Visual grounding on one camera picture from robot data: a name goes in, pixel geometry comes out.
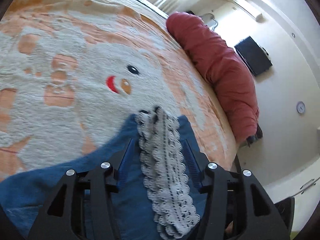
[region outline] bed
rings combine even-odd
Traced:
[[[230,170],[228,119],[166,18],[146,0],[14,0],[0,22],[0,181],[86,155],[155,105]]]

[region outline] clock face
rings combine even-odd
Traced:
[[[306,111],[306,106],[304,105],[304,103],[302,101],[298,102],[297,111],[299,114],[304,114],[304,112]]]

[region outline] red comforter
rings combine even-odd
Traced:
[[[197,16],[174,13],[166,25],[199,73],[213,86],[237,143],[254,135],[259,116],[255,86],[234,50]]]

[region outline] red mouth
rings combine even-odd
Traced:
[[[118,93],[118,90],[115,87],[114,79],[116,76],[108,76],[106,79],[106,85],[111,89],[111,91]]]

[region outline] lace trim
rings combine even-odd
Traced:
[[[165,240],[181,238],[198,223],[200,216],[188,195],[178,119],[157,107],[151,113],[140,112],[136,121],[144,186],[156,213],[157,230]]]

